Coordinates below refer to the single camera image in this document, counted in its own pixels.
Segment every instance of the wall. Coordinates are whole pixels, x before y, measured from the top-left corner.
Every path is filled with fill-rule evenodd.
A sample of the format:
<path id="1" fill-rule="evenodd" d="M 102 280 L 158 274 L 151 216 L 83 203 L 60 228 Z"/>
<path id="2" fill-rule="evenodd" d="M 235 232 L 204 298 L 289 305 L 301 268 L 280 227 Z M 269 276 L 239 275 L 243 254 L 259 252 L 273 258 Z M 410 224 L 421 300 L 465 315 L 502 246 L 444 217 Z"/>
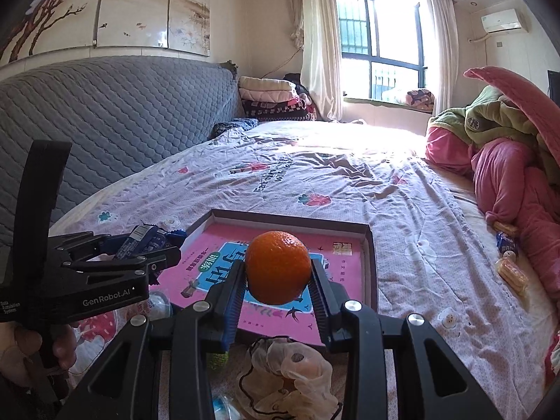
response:
<path id="1" fill-rule="evenodd" d="M 254 77 L 262 77 L 288 60 L 295 52 L 292 39 L 289 0 L 246 0 L 247 31 Z M 281 79 L 288 72 L 301 72 L 303 52 L 268 75 Z"/>
<path id="2" fill-rule="evenodd" d="M 345 102 L 342 107 L 342 121 L 362 119 L 368 125 L 405 129 L 418 135 L 426 135 L 431 114 L 407 108 L 374 106 Z"/>
<path id="3" fill-rule="evenodd" d="M 26 57 L 0 68 L 0 80 L 19 72 L 60 61 L 105 55 L 162 55 L 219 63 L 232 60 L 241 74 L 250 74 L 245 0 L 209 0 L 210 57 L 157 47 L 77 47 Z"/>
<path id="4" fill-rule="evenodd" d="M 476 38 L 485 35 L 481 17 L 483 15 L 515 8 L 523 17 L 528 33 L 506 32 L 492 35 L 485 42 L 475 45 L 478 63 L 511 69 L 522 75 L 544 93 L 548 91 L 547 70 L 560 71 L 560 56 L 535 16 L 522 0 L 506 0 L 471 15 L 473 33 Z"/>
<path id="5" fill-rule="evenodd" d="M 471 104 L 484 87 L 481 81 L 468 79 L 463 73 L 469 68 L 484 66 L 477 58 L 476 44 L 469 43 L 469 39 L 475 38 L 471 23 L 471 14 L 455 6 L 455 19 L 457 20 L 458 34 L 458 75 L 451 105 L 453 107 L 465 107 Z"/>

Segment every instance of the gray quilted headboard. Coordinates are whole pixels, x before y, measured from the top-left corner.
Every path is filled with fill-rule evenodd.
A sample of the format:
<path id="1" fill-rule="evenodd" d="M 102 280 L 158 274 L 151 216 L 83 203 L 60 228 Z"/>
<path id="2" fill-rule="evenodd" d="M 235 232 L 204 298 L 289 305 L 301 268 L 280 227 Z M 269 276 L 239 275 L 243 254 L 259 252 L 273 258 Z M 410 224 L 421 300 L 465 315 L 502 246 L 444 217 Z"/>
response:
<path id="1" fill-rule="evenodd" d="M 208 140 L 241 116 L 231 63 L 155 56 L 85 58 L 0 82 L 0 246 L 33 139 L 70 140 L 52 222 L 111 183 Z"/>

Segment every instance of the green ball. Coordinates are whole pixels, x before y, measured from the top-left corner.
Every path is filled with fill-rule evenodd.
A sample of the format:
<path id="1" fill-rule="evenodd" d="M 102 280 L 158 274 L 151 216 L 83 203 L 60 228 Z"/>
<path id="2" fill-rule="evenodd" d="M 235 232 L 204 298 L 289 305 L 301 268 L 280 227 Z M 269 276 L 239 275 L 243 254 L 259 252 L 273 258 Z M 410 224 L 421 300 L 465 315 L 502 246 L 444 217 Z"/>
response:
<path id="1" fill-rule="evenodd" d="M 221 370 L 228 362 L 229 353 L 225 354 L 206 354 L 206 368 L 210 370 Z"/>

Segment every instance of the stacked blankets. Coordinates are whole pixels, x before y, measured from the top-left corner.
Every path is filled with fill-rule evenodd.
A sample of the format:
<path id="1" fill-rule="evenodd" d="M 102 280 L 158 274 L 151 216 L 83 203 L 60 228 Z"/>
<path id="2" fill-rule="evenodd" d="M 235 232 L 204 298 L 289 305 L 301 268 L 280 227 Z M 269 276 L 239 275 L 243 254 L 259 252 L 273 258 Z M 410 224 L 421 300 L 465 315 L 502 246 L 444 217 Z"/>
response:
<path id="1" fill-rule="evenodd" d="M 296 84 L 287 80 L 241 77 L 239 94 L 246 116 L 259 121 L 316 119 L 309 97 L 298 95 Z"/>

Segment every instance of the air conditioner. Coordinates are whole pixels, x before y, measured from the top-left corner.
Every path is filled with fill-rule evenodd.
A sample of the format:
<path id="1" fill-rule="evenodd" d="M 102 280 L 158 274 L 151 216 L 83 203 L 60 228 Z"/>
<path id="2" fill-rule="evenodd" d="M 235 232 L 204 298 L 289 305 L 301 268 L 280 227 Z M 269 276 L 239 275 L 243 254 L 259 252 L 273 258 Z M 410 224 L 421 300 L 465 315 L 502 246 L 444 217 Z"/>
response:
<path id="1" fill-rule="evenodd" d="M 499 13 L 484 15 L 482 16 L 482 26 L 486 33 L 508 30 L 527 31 L 523 24 L 523 19 L 516 9 L 507 9 Z"/>

